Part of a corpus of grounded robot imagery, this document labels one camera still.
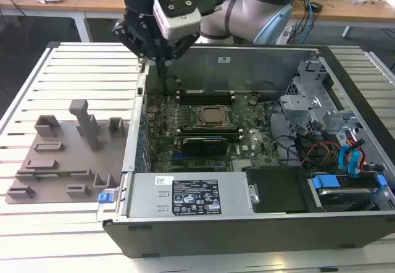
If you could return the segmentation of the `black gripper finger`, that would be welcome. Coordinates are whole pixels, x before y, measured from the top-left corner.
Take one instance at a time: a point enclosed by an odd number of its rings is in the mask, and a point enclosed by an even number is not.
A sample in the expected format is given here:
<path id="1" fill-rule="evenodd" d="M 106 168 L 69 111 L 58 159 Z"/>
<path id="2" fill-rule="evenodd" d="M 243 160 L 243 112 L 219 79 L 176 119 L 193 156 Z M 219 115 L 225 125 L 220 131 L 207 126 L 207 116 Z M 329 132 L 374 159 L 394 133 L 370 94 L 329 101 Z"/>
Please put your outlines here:
<path id="1" fill-rule="evenodd" d="M 151 34 L 147 19 L 119 20 L 112 33 L 136 56 L 151 59 Z"/>
<path id="2" fill-rule="evenodd" d="M 199 32 L 184 36 L 179 39 L 168 40 L 168 60 L 179 59 L 200 37 Z"/>

